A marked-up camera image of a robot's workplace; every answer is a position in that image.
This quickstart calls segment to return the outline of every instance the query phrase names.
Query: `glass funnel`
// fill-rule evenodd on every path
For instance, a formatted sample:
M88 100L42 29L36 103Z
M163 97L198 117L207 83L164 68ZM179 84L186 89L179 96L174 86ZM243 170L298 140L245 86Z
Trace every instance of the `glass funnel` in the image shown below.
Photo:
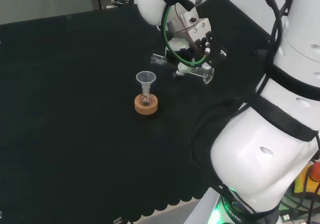
M156 80L156 74L151 71L141 71L136 75L136 79L142 86L142 94L139 102L143 106L150 106L154 103L154 99L150 94L150 85Z

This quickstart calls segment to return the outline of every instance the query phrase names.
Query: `black tablecloth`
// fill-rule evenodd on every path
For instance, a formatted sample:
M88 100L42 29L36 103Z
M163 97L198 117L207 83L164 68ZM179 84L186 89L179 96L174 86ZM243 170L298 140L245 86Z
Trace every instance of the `black tablecloth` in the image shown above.
M199 12L228 49L209 85L150 65L165 46L136 6L0 26L0 222L108 224L202 197L191 126L261 77L251 52L267 34L228 0ZM152 118L134 109L145 70L157 75Z

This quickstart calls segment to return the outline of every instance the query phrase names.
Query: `green cable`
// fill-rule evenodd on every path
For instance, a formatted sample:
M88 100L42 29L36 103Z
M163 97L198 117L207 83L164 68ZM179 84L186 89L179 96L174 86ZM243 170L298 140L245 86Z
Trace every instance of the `green cable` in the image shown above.
M170 6L168 7L168 9L166 10L166 13L165 13L165 16L164 16L164 20L163 20L163 28L166 28L166 23L167 23L167 18L168 18L168 15L169 15L169 11L170 11ZM198 60L196 62L192 62L192 61L187 61L183 58L181 58L172 48L171 46L169 45L169 42L168 42L168 38L167 38L167 33L166 31L164 30L164 40L167 44L167 47L169 48L169 50L175 55L176 58L178 58L182 63L186 63L190 66L195 66L195 65L199 65L201 63L204 62L204 60L206 59L206 57L204 56L201 60Z
M164 21L163 21L164 24L167 23L167 18L168 18L169 11L170 11L170 6L169 6L168 9L166 10L166 13L165 13L165 16L164 16ZM198 61L196 61L196 62L187 61L187 60L185 60L185 59L182 59L182 58L171 48L171 46L169 45L166 31L164 31L164 40L165 40L165 42L167 43L167 46L168 46L168 48L170 49L170 51L171 51L182 63L187 63L187 64L189 64L190 66L195 66L195 65L201 64L201 63L206 59L205 56L202 57L201 60L198 60Z

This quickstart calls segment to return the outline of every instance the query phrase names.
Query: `black cable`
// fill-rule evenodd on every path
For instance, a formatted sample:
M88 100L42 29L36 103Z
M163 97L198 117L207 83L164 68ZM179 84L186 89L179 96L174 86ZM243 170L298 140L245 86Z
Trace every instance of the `black cable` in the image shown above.
M320 157L320 139L319 139L319 133L315 136L316 138L316 143L318 144L318 151L313 155L312 158L319 159Z
M285 14L285 11L286 9L288 8L288 6L290 5L290 3L288 1L286 1L281 10L280 10L280 15L283 16ZM274 24L273 24L273 28L272 28L272 32L271 32L271 36L272 37L275 37L276 36L276 33L277 33L277 30L278 30L278 23L277 21L274 21ZM280 46L280 41L281 39L279 38L279 35L275 41L275 44L274 44L274 52L276 53L279 49L279 46Z
M280 203L285 206L286 208L288 208L289 210L294 208L293 206L290 206L289 204L285 203L284 201L280 201ZM297 212L297 215L292 215L290 214L290 217L292 219L295 219L296 220L296 217L301 217L305 214L308 214L309 213L309 208L307 210L301 210L301 209L298 209L296 212ZM320 214L320 209L319 207L316 207L312 210L312 214Z
M297 202L296 200L294 200L294 199L293 199L291 196L289 196L288 194L284 194L284 196L285 196L285 198L287 198L290 202L292 202L292 203L294 203L294 204L296 204L296 205L299 204L299 202ZM284 205L284 206L286 206L287 208L290 208L291 210L295 208L294 206L290 206L290 205L287 204L287 203L286 203L286 205ZM302 204L301 204L300 207L301 207L301 208L304 208L305 210L298 209L297 211L299 211L299 212L306 212L306 213L308 213L308 211L310 210L310 207L307 207L306 205L302 205ZM315 207L315 208L313 209L313 211L318 211L318 212L320 213L320 206Z
M311 216L312 216L312 213L314 211L313 208L314 208L315 200L316 200L316 197L318 195L319 190L320 190L320 182L319 182L318 186L316 187L315 192L313 194L313 197L312 197L312 200L311 200L311 205L310 205L310 210L308 212L308 220L307 220L306 224L310 224L311 223Z
M257 213L250 205L248 205L240 196L238 193L236 193L235 191L233 192L236 197L245 205L247 206L253 213Z
M274 13L274 16L275 16L275 21L276 21L277 29L278 29L278 38L277 38L277 40L280 39L280 41L281 41L281 38L282 38L282 35L283 35L283 26L282 26L281 14L280 14L277 2L276 2L276 0L267 0L267 3L269 4L271 9L273 10L273 13Z
M318 144L318 149L320 151L320 138L319 138L319 134L317 133L317 135L315 136L315 139L316 139L316 142ZM309 209L309 212L308 212L308 220L307 220L307 224L310 224L311 223L311 216L312 216L312 213L314 212L313 208L314 208L314 204L315 204L315 200L316 200L316 197L318 196L318 192L319 192L319 189L320 189L320 182L318 184L318 186L316 187L315 189L315 192L312 196L312 200L311 200L311 204L310 204L310 209Z
M310 166L308 170L306 171L305 178L304 178L304 184L303 184L303 191L302 191L302 196L300 198L300 201L298 205L291 211L291 213L294 213L296 210L298 210L299 207L303 204L305 197L306 197L306 192L307 192L307 184L308 184L308 179L311 173L313 166Z

